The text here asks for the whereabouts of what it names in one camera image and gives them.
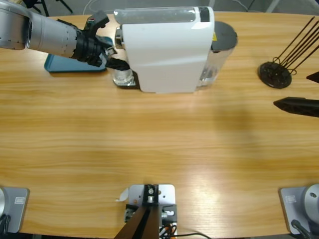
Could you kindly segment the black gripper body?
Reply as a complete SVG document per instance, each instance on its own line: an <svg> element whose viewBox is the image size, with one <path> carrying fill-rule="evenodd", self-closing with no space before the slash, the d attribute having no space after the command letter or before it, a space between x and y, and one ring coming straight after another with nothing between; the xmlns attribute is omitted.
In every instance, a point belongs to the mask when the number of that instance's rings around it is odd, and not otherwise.
<svg viewBox="0 0 319 239"><path fill-rule="evenodd" d="M116 53L114 47L98 49L95 43L97 30L76 29L76 47L73 50L73 58L89 65L99 67L106 65L107 59Z"/></svg>

